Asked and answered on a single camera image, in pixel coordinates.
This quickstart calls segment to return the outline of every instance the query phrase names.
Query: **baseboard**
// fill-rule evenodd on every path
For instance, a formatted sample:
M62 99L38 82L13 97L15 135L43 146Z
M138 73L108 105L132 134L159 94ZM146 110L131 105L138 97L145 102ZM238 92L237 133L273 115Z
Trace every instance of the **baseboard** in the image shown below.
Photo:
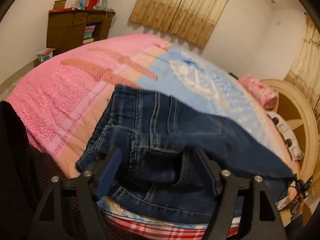
M39 61L36 58L35 60L29 62L27 65L19 69L16 73L12 74L8 77L1 85L0 85L0 94L2 94L8 87L11 86L13 82L15 82L19 77L23 76L25 73L30 71L39 65Z

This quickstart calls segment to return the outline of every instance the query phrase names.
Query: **red plaid cloth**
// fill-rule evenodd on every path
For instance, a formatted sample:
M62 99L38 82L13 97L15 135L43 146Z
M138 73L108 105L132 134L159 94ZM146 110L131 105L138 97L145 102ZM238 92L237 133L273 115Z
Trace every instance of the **red plaid cloth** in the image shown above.
M197 230L154 226L111 216L108 216L108 218L109 222L113 225L152 240L201 240L205 232L204 229ZM235 235L237 232L238 228L230 228L228 237Z

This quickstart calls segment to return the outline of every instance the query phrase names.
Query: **metal screw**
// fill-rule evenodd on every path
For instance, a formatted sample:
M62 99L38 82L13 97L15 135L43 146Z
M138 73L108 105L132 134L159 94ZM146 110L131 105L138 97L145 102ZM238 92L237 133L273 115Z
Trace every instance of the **metal screw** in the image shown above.
M59 181L59 177L58 177L58 176L53 176L53 177L51 178L51 181L54 182L54 183L56 183L56 182Z
M228 170L223 170L223 171L221 171L221 174L222 174L223 176L225 176L225 177L229 177L229 176L231 175L231 172L228 171Z
M83 175L85 177L90 177L90 176L92 176L92 171L90 171L90 170L84 171Z
M256 182L262 182L262 181L263 181L262 177L259 176L259 175L254 176L254 180L255 180Z

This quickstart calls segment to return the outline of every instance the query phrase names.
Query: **jeans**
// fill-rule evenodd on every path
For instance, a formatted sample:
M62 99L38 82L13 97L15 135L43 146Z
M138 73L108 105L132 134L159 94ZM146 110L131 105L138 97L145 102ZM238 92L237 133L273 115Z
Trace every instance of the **jeans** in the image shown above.
M236 176L264 177L275 201L293 179L276 155L232 120L156 91L116 85L76 168L92 169L113 146L123 156L108 195L132 212L175 223L208 223L216 205L191 161L194 147Z

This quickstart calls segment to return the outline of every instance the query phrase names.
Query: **beige curtain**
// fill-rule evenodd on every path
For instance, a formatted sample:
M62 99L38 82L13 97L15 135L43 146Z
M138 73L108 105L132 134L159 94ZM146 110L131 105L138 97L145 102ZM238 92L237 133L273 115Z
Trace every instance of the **beige curtain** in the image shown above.
M130 21L204 48L228 0L137 0Z
M301 48L284 80L295 85L309 100L320 131L320 35L311 18L307 16ZM320 194L320 155L313 173L311 190Z

